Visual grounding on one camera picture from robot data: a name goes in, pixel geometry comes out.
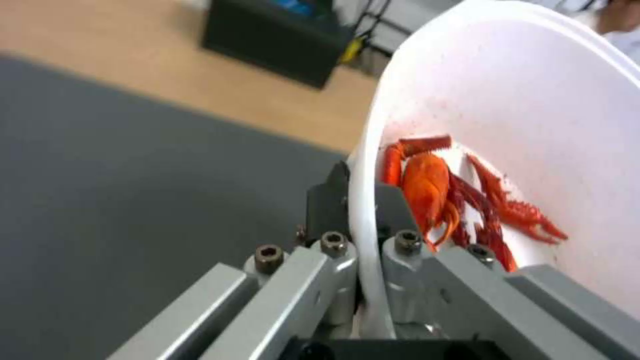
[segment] person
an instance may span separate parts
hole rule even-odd
[[[640,65],[640,0],[532,0],[589,26]]]

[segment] crawfish leg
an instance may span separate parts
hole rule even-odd
[[[471,235],[467,232],[466,221],[462,220],[465,217],[465,198],[456,180],[451,176],[451,171],[449,171],[449,193],[447,194],[447,200],[456,207],[460,216],[460,224],[453,230],[453,233],[451,233],[451,239],[457,246],[467,248],[471,243]]]
[[[545,243],[558,244],[558,241],[553,236],[562,240],[568,238],[536,206],[528,202],[507,200],[508,192],[502,189],[500,178],[493,175],[489,169],[480,163],[477,157],[467,154],[467,158],[480,178],[482,190],[489,198],[489,201],[496,207],[500,220],[531,238]],[[538,225],[551,236],[537,232]]]
[[[502,227],[495,206],[476,188],[469,185],[462,178],[451,174],[460,189],[464,199],[482,216],[484,226],[474,224],[476,229],[476,242],[486,245],[493,250],[496,258],[509,272],[518,269],[513,254],[507,244],[502,240]]]
[[[435,247],[448,239],[460,224],[460,214],[458,214],[456,206],[451,201],[447,201],[444,204],[442,218],[447,223],[447,229],[445,230],[444,234],[442,234],[442,236],[433,244],[433,246]]]

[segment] blue object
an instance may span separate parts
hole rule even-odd
[[[300,15],[310,17],[314,9],[309,4],[301,3],[298,0],[275,0],[275,3],[283,8]]]

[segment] gray metal bar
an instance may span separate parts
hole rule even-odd
[[[530,266],[506,280],[611,359],[640,358],[640,323],[561,272]]]
[[[605,359],[462,248],[421,268],[429,313],[446,335],[493,340],[513,359]]]
[[[313,334],[336,289],[333,261],[298,247],[201,359],[277,359],[293,336]]]
[[[217,264],[109,359],[195,358],[256,291],[255,279],[240,270]]]

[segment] crawfish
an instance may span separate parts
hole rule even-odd
[[[447,199],[449,193],[449,168],[443,159],[431,151],[451,146],[451,137],[427,139],[400,139],[385,150],[382,181],[400,186],[413,216],[423,234],[443,221],[447,223],[444,234],[432,249],[450,237],[460,222],[456,206]],[[402,161],[408,160],[402,174]]]
[[[478,210],[483,218],[484,226],[474,224],[476,242],[489,246],[508,271],[516,270],[517,266],[511,251],[502,240],[500,221],[515,226],[537,240],[550,242],[550,237],[535,233],[536,224],[540,224],[554,236],[566,238],[535,206],[506,200],[507,193],[500,187],[499,178],[484,168],[475,157],[468,155],[481,179],[486,197],[452,174],[444,160],[431,153],[450,146],[451,137],[446,135],[400,139],[385,149],[382,181],[402,188],[420,231],[426,235],[434,226],[439,226],[442,222],[447,224],[444,234],[435,243],[425,240],[432,250],[448,237],[456,245],[469,245],[470,236],[465,226],[460,225],[465,201]],[[403,175],[404,160],[407,160],[407,164]]]

